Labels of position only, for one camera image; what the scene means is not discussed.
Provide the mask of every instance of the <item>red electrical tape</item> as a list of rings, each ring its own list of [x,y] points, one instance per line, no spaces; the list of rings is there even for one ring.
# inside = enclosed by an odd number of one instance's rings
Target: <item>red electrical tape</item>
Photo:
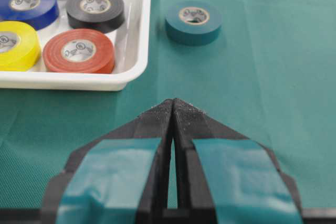
[[[52,38],[44,47],[43,60],[52,72],[111,73],[114,48],[99,31],[75,29]]]

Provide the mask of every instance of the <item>green cloth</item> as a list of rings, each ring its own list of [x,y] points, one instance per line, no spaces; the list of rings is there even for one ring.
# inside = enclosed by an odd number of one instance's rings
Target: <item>green cloth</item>
[[[302,224],[265,150],[251,140],[194,140],[218,224]]]
[[[202,47],[167,38],[179,1],[152,0],[148,67],[121,92],[0,90],[0,207],[39,207],[72,150],[174,97],[272,148],[304,207],[336,207],[335,0],[198,0],[223,15]]]
[[[63,194],[56,224],[135,223],[160,140],[103,140],[92,148]]]

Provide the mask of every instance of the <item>tape label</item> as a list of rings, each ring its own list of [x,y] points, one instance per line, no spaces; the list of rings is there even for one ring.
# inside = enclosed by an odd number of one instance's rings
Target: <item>tape label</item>
[[[179,17],[189,25],[202,25],[208,22],[210,15],[205,9],[199,7],[185,7],[180,10]]]
[[[76,39],[65,44],[61,54],[68,61],[83,62],[91,59],[96,51],[93,42],[86,39]]]
[[[14,10],[31,10],[39,6],[41,0],[11,0],[9,3]]]
[[[111,8],[109,0],[82,0],[80,8],[87,13],[100,14]]]
[[[20,42],[20,37],[11,31],[0,31],[0,53],[12,50]]]

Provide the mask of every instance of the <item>plastic tray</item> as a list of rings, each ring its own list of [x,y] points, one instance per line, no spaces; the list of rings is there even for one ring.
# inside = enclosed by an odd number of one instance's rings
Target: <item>plastic tray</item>
[[[124,0],[125,23],[116,31],[106,34],[115,48],[115,68],[111,74],[51,73],[43,60],[27,72],[0,71],[0,88],[70,89],[118,91],[141,75],[148,61],[148,40],[151,0]],[[64,1],[58,1],[59,18],[38,31],[40,45],[53,36],[70,30]]]

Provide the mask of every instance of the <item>green tablecloth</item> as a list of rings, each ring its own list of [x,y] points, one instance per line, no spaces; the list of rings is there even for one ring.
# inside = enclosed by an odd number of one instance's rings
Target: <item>green tablecloth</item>
[[[336,207],[336,0],[202,0],[223,14],[204,47],[168,40],[177,1],[152,0],[149,65],[123,91],[0,90],[0,208],[39,207],[72,150],[174,97],[272,148],[304,207]]]

